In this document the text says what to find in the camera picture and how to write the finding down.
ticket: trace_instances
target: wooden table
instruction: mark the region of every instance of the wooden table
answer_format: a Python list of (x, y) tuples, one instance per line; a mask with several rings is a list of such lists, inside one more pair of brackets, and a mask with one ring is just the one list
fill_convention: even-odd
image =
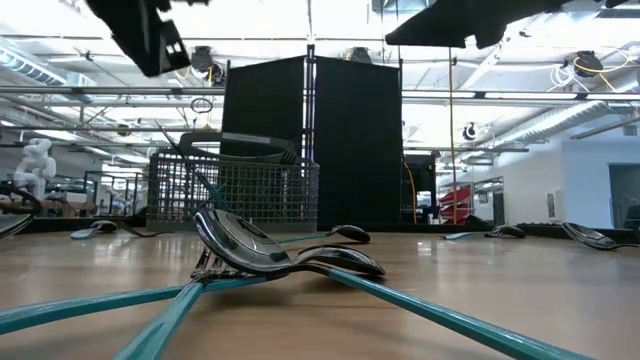
[[(310, 244), (287, 246), (294, 255)], [(566, 240), (374, 234), (355, 245), (387, 269), (385, 284), (569, 350), (636, 359), (640, 251), (596, 252)], [(68, 234), (0, 242), (0, 308), (181, 284), (195, 236)], [(166, 302), (88, 315), (0, 337), (0, 359), (110, 359)], [(500, 359), (374, 297), (314, 274), (204, 295), (166, 359)]]

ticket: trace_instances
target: doorway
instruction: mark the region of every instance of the doorway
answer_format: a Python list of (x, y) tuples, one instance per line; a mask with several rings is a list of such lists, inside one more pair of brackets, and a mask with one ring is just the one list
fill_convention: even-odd
[(609, 179), (613, 227), (637, 228), (640, 225), (640, 165), (609, 165)]

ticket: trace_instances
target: white robot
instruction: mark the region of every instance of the white robot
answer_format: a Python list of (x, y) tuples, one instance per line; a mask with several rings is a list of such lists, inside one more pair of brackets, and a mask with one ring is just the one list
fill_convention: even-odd
[(44, 198), (46, 180), (56, 175), (56, 161), (48, 154), (50, 148), (51, 141), (48, 139), (31, 139), (29, 145), (22, 149), (24, 158), (13, 175), (14, 185), (26, 186), (38, 200)]

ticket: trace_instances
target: black partition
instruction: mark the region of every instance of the black partition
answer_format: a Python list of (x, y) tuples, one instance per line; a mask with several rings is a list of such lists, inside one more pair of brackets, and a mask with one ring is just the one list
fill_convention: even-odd
[(402, 182), (397, 68), (316, 57), (318, 223), (397, 223)]
[[(222, 131), (302, 142), (305, 57), (231, 68), (225, 90)], [(262, 145), (223, 143), (220, 153), (272, 154)]]

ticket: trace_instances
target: metal wire basket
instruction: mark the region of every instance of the metal wire basket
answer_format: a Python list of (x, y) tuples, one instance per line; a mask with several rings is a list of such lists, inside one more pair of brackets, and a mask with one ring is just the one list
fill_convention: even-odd
[(174, 150), (153, 154), (149, 166), (149, 230), (194, 231), (192, 215), (199, 206), (207, 206), (234, 213), (265, 232), (316, 231), (317, 164), (304, 159), (295, 165), (229, 160), (232, 157), (209, 156), (201, 150), (188, 157), (216, 193), (207, 191)]

